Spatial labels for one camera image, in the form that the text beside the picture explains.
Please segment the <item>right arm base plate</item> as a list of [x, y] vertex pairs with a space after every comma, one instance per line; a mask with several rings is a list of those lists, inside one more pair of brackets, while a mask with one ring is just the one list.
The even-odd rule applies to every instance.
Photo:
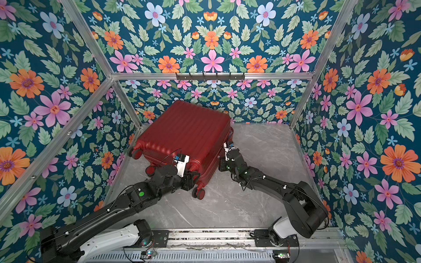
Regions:
[[254, 239], [256, 247], [299, 247], [296, 235], [280, 238], [274, 231], [267, 229], [255, 229], [250, 233], [250, 237]]

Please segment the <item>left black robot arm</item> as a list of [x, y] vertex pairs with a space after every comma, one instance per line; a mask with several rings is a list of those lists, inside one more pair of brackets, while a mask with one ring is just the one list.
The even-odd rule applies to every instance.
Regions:
[[155, 170], [152, 178], [126, 187], [110, 204], [67, 226], [50, 226], [41, 232], [41, 261], [43, 263], [84, 263], [105, 252], [132, 246], [151, 236], [149, 224], [138, 220], [119, 230], [106, 229], [141, 211], [154, 206], [165, 195], [178, 189], [191, 190], [200, 174], [177, 174], [173, 165]]

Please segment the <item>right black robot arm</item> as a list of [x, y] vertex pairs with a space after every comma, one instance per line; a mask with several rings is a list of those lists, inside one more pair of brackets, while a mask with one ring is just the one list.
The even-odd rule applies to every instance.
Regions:
[[239, 149], [224, 148], [219, 170], [229, 172], [231, 179], [239, 183], [243, 190], [260, 191], [283, 203], [287, 216], [279, 218], [268, 228], [268, 238], [272, 242], [292, 235], [310, 238], [328, 219], [327, 209], [308, 183], [289, 183], [268, 176], [258, 168], [249, 166]]

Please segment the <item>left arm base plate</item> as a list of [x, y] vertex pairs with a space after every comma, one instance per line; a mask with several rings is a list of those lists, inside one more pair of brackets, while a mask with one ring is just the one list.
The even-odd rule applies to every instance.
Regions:
[[170, 231], [151, 230], [141, 233], [139, 240], [132, 245], [132, 248], [165, 248], [169, 240]]

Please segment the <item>red hard-shell suitcase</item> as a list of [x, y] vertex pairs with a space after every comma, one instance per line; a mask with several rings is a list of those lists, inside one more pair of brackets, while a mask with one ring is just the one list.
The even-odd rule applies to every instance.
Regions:
[[152, 175], [165, 164], [174, 164], [176, 155], [189, 157], [187, 172], [200, 174], [192, 196], [202, 200], [205, 186], [219, 166], [223, 146], [232, 141], [234, 130], [228, 114], [178, 100], [137, 138], [129, 149], [135, 160], [144, 156]]

